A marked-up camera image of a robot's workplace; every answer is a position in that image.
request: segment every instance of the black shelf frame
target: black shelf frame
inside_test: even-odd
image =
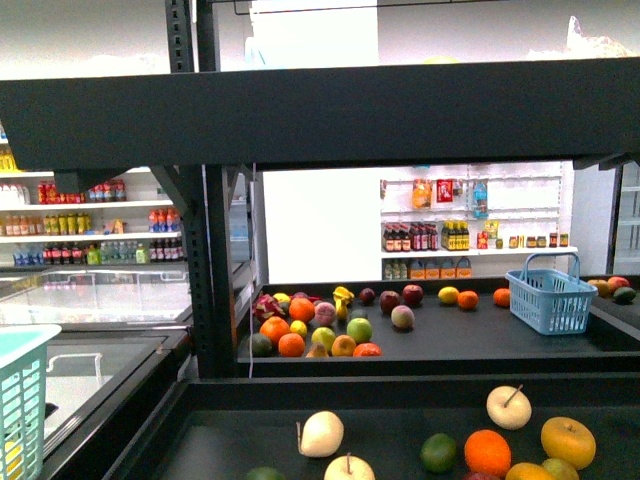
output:
[[[189,42],[189,1],[166,0],[170,75],[0,82],[21,168],[77,191],[146,164],[181,209],[203,379],[238,374],[229,205],[247,165],[638,158],[640,58],[219,72],[214,3]]]

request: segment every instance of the lime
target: lime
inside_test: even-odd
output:
[[[427,471],[444,473],[456,464],[456,441],[446,433],[436,433],[427,439],[420,450],[420,459]]]
[[[455,287],[444,287],[438,292],[438,298],[445,305],[455,305],[460,292]]]
[[[271,340],[266,335],[254,333],[251,336],[251,351],[254,357],[268,357],[272,349]]]
[[[247,480],[287,480],[285,476],[275,468],[258,467],[247,473]]]
[[[297,333],[302,338],[307,338],[307,325],[301,320],[294,320],[289,327],[291,333]]]

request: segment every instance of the shopping basket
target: shopping basket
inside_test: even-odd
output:
[[[0,480],[31,480],[42,470],[47,342],[60,330],[0,328]]]
[[[536,257],[571,255],[569,274],[551,269],[530,270]],[[534,253],[522,271],[506,274],[511,290],[511,313],[542,335],[583,333],[591,300],[597,289],[580,280],[580,259],[575,253]]]

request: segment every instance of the avocado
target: avocado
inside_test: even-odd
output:
[[[620,287],[613,294],[613,301],[619,305],[629,305],[636,298],[636,291],[629,287]]]

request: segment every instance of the pear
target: pear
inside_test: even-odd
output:
[[[338,416],[329,411],[321,411],[311,415],[300,434],[300,422],[298,427],[298,451],[305,457],[322,458],[336,453],[342,437],[344,425]]]
[[[328,357],[329,352],[327,352],[327,347],[324,346],[323,343],[316,342],[311,345],[309,352],[306,355],[306,358],[323,358]]]

